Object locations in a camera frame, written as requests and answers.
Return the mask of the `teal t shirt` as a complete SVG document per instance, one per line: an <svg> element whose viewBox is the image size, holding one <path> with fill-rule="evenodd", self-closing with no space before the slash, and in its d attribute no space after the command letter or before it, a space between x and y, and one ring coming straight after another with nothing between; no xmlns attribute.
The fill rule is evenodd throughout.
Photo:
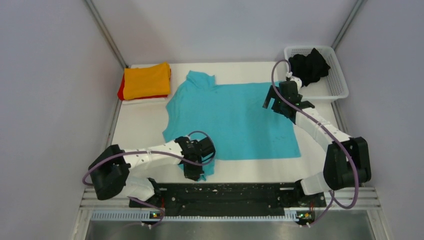
<svg viewBox="0 0 424 240"><path fill-rule="evenodd" d="M293 123L263 107L267 82L217 84L204 72L189 71L166 105L166 142L209 135L220 161L299 161L301 150Z"/></svg>

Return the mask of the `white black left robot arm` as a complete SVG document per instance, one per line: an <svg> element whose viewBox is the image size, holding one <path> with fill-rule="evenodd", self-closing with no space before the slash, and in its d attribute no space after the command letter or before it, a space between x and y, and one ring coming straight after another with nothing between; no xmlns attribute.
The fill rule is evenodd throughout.
<svg viewBox="0 0 424 240"><path fill-rule="evenodd" d="M208 136L201 140L180 136L162 145L141 149L122 149L113 144L88 167L82 181L94 188L100 201L123 195L154 207L160 202L161 194L154 179L142 178L142 173L178 166L182 167L186 179L198 181L215 155L215 146Z"/></svg>

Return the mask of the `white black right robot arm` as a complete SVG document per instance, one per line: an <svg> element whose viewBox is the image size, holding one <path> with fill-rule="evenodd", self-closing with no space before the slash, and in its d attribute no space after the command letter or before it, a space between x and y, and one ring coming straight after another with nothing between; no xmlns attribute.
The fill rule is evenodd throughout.
<svg viewBox="0 0 424 240"><path fill-rule="evenodd" d="M263 104L308 133L325 152L322 171L295 182L293 200L307 206L314 195L329 192L334 203L351 209L357 203L360 184L371 179L368 144L363 137L352 137L322 117L311 102L302 100L298 87L295 80L278 85L273 82ZM352 201L343 205L336 200L335 191L350 187L354 188Z"/></svg>

